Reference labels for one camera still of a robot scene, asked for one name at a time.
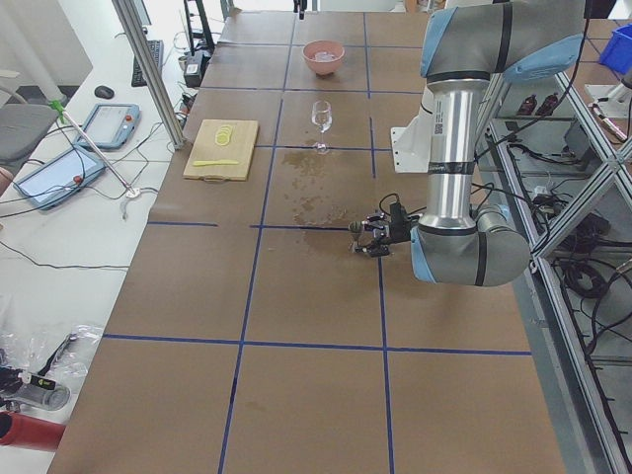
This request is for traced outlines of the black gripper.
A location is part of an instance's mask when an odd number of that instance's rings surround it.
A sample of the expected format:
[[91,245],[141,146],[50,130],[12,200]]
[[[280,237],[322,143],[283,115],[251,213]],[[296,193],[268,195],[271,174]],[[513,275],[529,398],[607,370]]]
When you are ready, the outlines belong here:
[[411,240],[411,229],[418,224],[420,216],[410,215],[400,201],[394,201],[390,206],[390,221],[384,212],[374,212],[360,222],[363,231],[385,231],[387,237],[371,240],[368,244],[361,244],[354,240],[354,252],[365,254],[371,258],[385,257],[391,254],[390,245]]

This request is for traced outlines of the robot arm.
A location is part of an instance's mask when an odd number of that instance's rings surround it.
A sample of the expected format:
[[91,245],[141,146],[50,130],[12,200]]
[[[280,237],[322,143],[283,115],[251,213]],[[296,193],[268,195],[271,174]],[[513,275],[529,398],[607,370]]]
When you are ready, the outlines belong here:
[[527,241],[497,205],[470,205],[480,104],[494,74],[515,83],[571,67],[590,15],[588,1],[492,1],[433,13],[420,70],[434,98],[426,209],[412,217],[394,202],[388,214],[352,223],[354,239],[373,234],[353,251],[380,257],[408,242],[415,277],[432,283],[497,286],[518,277],[530,260]]

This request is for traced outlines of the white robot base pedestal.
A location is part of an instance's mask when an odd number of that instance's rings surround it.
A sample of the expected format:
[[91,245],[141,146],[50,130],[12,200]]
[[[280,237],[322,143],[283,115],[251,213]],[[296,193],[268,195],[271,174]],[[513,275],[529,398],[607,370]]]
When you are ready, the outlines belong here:
[[391,145],[395,172],[423,173],[431,158],[431,126],[433,125],[434,95],[424,89],[418,114],[406,127],[391,128]]

